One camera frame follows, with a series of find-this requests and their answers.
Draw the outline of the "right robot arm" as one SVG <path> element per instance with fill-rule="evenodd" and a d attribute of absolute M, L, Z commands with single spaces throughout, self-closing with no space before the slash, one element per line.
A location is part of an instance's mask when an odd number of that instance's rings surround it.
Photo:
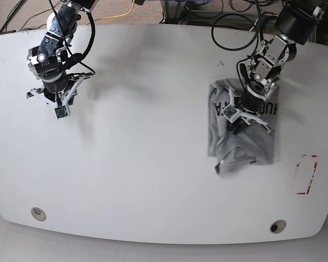
<path fill-rule="evenodd" d="M 96 27 L 92 10 L 97 1 L 63 1 L 59 10 L 51 5 L 53 13 L 47 25 L 47 32 L 39 46 L 29 50 L 27 64 L 29 70 L 43 87 L 32 89 L 28 97 L 41 97 L 47 104 L 57 109 L 70 106 L 76 95 L 77 86 L 95 75 L 95 71 L 83 63 L 91 51 Z M 79 12 L 87 14 L 91 25 L 91 37 L 82 53 L 72 53 L 71 41 L 80 20 Z"/>

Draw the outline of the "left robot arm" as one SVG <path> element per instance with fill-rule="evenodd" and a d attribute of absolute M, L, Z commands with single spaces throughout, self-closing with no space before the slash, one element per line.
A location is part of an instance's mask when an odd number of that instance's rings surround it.
<path fill-rule="evenodd" d="M 242 91 L 229 89 L 229 103 L 222 109 L 228 129 L 240 133 L 254 123 L 270 132 L 270 125 L 260 118 L 261 105 L 269 100 L 280 83 L 285 63 L 297 54 L 321 20 L 328 1 L 287 1 L 277 16 L 258 15 L 254 39 L 259 43 L 251 55 L 236 64 Z"/>

